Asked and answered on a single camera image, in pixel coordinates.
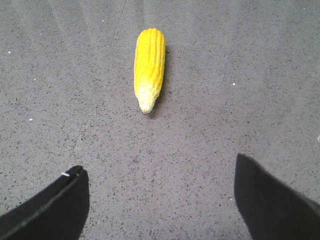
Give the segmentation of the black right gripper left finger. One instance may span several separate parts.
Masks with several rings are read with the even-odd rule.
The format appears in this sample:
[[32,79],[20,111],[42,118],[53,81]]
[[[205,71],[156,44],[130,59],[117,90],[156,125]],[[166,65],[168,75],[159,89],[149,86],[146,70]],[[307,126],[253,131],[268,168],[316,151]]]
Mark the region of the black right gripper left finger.
[[89,177],[80,165],[0,217],[2,240],[77,240],[90,208]]

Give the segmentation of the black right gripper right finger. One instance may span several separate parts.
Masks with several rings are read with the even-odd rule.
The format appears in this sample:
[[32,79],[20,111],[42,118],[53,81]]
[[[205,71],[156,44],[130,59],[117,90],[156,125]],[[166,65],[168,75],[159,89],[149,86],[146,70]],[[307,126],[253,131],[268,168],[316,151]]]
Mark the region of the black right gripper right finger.
[[254,240],[320,238],[320,205],[240,153],[236,157],[234,197]]

